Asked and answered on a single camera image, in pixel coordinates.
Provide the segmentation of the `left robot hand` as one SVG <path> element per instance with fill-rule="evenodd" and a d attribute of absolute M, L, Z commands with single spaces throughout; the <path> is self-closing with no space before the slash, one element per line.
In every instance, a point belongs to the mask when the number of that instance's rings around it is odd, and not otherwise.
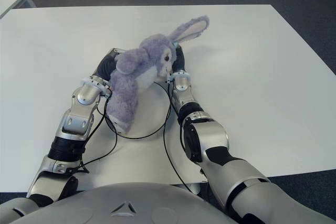
<path fill-rule="evenodd" d="M 100 77 L 105 81 L 110 81 L 111 73 L 116 70 L 116 57 L 122 52 L 124 52 L 123 49 L 112 48 L 100 61 L 92 75 Z"/>

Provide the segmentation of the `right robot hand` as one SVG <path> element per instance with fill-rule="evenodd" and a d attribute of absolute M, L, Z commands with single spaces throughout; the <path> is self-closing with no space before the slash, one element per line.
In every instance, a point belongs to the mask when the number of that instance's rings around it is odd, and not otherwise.
<path fill-rule="evenodd" d="M 185 59 L 181 46 L 176 48 L 176 60 L 172 64 L 173 73 L 179 71 L 185 71 Z"/>

